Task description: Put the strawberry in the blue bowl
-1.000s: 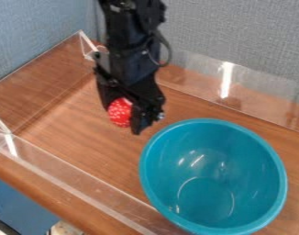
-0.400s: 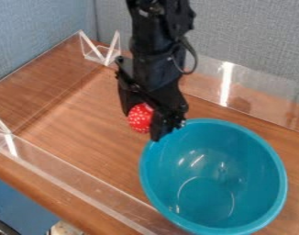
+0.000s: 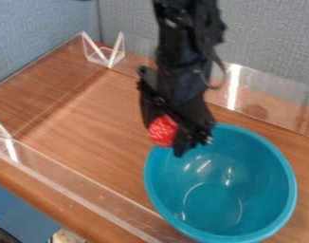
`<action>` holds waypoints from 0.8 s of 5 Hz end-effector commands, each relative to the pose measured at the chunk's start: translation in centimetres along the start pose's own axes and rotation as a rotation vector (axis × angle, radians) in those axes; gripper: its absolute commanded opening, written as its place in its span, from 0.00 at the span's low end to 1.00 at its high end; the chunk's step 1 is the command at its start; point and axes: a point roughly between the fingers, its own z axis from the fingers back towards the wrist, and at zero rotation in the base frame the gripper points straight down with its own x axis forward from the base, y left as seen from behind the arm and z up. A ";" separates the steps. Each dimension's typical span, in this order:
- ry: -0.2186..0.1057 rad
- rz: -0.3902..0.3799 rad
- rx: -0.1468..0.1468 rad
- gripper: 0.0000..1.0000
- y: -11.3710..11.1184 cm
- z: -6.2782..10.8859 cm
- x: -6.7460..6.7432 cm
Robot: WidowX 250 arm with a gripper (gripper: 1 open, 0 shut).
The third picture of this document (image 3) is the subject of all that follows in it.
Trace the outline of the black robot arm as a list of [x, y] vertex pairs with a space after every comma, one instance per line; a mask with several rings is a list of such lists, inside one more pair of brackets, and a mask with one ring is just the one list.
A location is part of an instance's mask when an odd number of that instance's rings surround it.
[[166, 116], [176, 123], [172, 151], [187, 151], [214, 139], [216, 118], [204, 101], [215, 66], [224, 63], [216, 45], [224, 42], [227, 25], [219, 0], [152, 0], [159, 25], [156, 66], [139, 67], [142, 119], [146, 127]]

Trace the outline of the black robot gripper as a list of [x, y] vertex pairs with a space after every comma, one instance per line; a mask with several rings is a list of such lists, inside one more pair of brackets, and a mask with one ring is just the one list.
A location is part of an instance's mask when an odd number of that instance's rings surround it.
[[214, 137], [216, 120], [204, 102], [206, 91], [215, 88], [210, 82], [212, 67], [212, 62], [174, 68], [139, 67], [143, 124], [150, 128], [159, 117], [172, 118], [178, 124], [172, 143], [178, 158]]

